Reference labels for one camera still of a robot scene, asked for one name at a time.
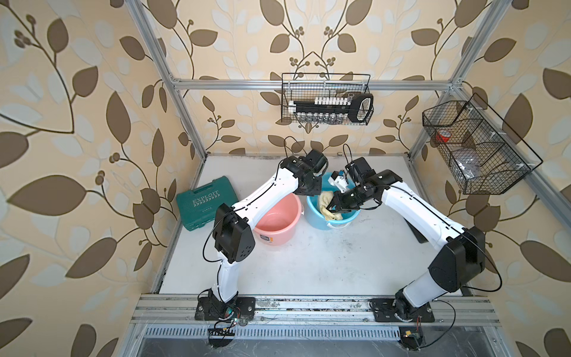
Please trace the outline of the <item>black flat case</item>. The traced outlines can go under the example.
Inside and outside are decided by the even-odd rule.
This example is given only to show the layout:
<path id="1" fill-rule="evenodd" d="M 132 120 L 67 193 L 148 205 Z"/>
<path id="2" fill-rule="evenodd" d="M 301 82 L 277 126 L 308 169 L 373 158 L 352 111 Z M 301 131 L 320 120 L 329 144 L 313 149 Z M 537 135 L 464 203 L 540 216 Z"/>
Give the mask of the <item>black flat case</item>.
<path id="1" fill-rule="evenodd" d="M 415 236 L 416 240 L 418 241 L 418 243 L 420 244 L 424 244 L 427 243 L 428 240 L 425 238 L 425 236 L 416 228 L 414 227 L 411 223 L 409 223 L 409 221 L 406 220 L 406 223 L 409 227 L 409 229 L 412 231 L 413 235 Z"/>

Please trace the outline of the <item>pink plastic bucket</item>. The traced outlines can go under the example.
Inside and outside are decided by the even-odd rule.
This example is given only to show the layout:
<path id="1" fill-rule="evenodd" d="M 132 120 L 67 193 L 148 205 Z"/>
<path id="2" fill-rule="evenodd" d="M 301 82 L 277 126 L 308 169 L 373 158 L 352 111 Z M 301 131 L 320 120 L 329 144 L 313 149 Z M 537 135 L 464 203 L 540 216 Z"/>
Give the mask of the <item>pink plastic bucket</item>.
<path id="1" fill-rule="evenodd" d="M 258 222 L 254 236 L 266 245 L 284 245 L 294 237 L 297 223 L 303 213 L 300 199 L 290 193 Z"/>

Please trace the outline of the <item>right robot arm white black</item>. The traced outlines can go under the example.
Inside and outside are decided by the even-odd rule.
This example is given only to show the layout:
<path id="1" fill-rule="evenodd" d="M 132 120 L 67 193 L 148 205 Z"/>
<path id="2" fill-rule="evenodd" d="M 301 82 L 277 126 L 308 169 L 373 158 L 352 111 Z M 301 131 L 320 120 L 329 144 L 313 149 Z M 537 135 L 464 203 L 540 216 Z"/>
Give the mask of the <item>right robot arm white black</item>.
<path id="1" fill-rule="evenodd" d="M 427 303 L 460 290 L 492 262 L 486 254 L 486 235 L 479 228 L 465 228 L 441 214 L 393 171 L 371 170 L 352 178 L 355 187 L 334 192 L 328 211 L 361 210 L 373 200 L 400 214 L 438 251 L 428 270 L 395 294 L 393 311 L 399 319 L 409 321 L 410 315 Z"/>

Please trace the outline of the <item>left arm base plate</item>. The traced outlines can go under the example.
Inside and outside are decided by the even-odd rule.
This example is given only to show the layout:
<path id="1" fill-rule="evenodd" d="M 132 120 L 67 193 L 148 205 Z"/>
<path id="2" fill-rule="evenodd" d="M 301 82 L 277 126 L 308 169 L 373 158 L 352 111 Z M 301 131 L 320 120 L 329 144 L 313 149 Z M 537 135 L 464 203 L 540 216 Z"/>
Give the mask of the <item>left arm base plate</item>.
<path id="1" fill-rule="evenodd" d="M 251 321 L 254 319 L 255 304 L 254 297 L 234 297 L 227 303 L 214 295 L 201 297 L 194 318 L 196 321 Z"/>

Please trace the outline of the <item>light blue plastic bucket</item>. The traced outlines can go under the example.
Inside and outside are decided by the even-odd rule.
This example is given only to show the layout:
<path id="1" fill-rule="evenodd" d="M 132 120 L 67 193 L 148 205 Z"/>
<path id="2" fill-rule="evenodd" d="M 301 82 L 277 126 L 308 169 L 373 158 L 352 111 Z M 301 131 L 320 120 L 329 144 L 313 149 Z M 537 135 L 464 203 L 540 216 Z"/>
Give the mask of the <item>light blue plastic bucket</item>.
<path id="1" fill-rule="evenodd" d="M 334 214 L 335 217 L 325 217 L 320 210 L 320 197 L 323 193 L 332 194 L 339 191 L 339 188 L 330 183 L 332 173 L 325 173 L 322 178 L 322 190 L 317 196 L 306 197 L 306 221 L 315 229 L 328 231 L 348 227 L 360 214 L 360 211 L 350 211 L 349 213 Z"/>

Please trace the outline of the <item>aluminium front rail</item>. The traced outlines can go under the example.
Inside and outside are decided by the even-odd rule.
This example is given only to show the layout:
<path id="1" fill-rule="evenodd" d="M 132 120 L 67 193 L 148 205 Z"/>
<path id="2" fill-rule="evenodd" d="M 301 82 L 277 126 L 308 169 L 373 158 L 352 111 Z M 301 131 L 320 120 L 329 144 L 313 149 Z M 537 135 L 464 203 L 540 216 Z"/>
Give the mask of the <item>aluminium front rail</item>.
<path id="1" fill-rule="evenodd" d="M 192 324 L 198 300 L 206 295 L 143 295 L 131 321 L 142 324 Z M 375 322 L 369 301 L 374 296 L 253 295 L 254 319 L 242 324 L 412 326 L 414 323 Z M 492 303 L 482 297 L 445 296 L 429 303 L 436 321 L 426 327 L 498 327 L 501 322 Z"/>

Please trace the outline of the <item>green tool case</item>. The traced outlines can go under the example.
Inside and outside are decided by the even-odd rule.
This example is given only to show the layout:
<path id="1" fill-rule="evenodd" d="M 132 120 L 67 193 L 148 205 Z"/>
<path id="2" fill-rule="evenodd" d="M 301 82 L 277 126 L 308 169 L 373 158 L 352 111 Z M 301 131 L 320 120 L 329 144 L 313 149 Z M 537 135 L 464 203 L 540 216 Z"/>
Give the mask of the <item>green tool case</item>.
<path id="1" fill-rule="evenodd" d="M 220 205 L 238 202 L 236 192 L 226 176 L 175 197 L 182 225 L 187 231 L 198 229 L 215 219 Z"/>

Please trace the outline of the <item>clear plastic bag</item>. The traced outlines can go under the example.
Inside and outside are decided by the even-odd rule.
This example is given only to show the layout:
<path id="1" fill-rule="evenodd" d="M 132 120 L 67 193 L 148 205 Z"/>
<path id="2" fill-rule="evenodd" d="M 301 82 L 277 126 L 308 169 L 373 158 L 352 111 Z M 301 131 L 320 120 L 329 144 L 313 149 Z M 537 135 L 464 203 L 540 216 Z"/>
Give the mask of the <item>clear plastic bag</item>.
<path id="1" fill-rule="evenodd" d="M 474 179 L 480 175 L 480 160 L 475 149 L 460 148 L 452 152 L 463 178 Z"/>

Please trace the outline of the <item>black socket holder rail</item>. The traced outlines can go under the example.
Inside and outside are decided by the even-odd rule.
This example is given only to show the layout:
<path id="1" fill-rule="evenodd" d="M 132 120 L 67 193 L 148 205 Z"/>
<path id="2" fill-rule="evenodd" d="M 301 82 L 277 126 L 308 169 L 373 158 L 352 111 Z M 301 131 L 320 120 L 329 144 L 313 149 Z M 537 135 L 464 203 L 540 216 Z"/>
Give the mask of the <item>black socket holder rail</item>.
<path id="1" fill-rule="evenodd" d="M 316 97 L 313 101 L 289 101 L 285 113 L 299 122 L 329 125 L 366 125 L 374 113 L 370 93 L 348 97 Z"/>

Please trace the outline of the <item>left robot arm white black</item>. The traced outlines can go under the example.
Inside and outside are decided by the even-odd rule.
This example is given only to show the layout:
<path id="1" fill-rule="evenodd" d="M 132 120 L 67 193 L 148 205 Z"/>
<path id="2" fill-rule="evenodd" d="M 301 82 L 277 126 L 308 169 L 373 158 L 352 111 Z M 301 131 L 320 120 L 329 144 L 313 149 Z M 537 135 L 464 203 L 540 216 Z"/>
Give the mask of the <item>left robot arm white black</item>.
<path id="1" fill-rule="evenodd" d="M 319 194 L 328 166 L 328 159 L 317 150 L 286 157 L 277 165 L 275 174 L 254 193 L 232 206 L 222 204 L 217 208 L 209 234 L 214 239 L 218 255 L 215 262 L 219 265 L 215 284 L 208 290 L 209 313 L 214 319 L 224 321 L 238 316 L 240 263 L 254 250 L 256 225 L 289 194 Z"/>

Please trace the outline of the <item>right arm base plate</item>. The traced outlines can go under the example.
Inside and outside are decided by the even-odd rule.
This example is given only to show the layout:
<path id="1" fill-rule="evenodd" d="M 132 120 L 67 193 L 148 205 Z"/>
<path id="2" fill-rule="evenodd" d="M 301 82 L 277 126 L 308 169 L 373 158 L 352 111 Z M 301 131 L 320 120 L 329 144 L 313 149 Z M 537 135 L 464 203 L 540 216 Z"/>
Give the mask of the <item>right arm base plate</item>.
<path id="1" fill-rule="evenodd" d="M 429 303 L 414 307 L 404 298 L 374 298 L 369 304 L 375 322 L 434 323 L 436 321 Z"/>

